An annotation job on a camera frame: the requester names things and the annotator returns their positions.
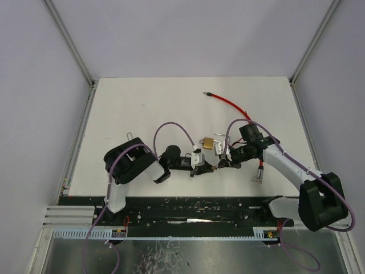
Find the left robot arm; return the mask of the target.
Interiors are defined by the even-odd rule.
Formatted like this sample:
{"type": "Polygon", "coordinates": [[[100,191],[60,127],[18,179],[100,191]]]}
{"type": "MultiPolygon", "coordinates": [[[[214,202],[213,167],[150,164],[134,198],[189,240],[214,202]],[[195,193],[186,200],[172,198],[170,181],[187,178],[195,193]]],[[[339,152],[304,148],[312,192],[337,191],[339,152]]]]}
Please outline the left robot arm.
{"type": "Polygon", "coordinates": [[[160,184],[169,179],[170,170],[188,171],[194,177],[216,169],[205,160],[199,148],[195,148],[189,156],[182,156],[178,146],[170,145],[158,157],[140,138],[109,150],[103,161],[108,173],[104,203],[111,213],[118,213],[126,207],[128,184],[143,173],[160,184]]]}

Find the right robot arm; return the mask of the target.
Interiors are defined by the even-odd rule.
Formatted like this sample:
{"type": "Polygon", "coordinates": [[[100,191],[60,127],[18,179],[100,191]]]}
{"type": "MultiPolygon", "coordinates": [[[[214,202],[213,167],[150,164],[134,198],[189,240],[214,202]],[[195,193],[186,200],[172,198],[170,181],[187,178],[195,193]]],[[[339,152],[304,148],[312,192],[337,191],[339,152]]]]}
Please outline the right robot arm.
{"type": "Polygon", "coordinates": [[[227,140],[214,148],[219,168],[241,168],[243,162],[259,159],[275,168],[299,192],[298,198],[279,196],[268,202],[271,214],[278,219],[300,220],[306,228],[318,231],[345,219],[348,208],[340,178],[333,172],[312,170],[290,156],[271,134],[263,136],[254,123],[239,129],[244,145],[234,148],[227,140]]]}

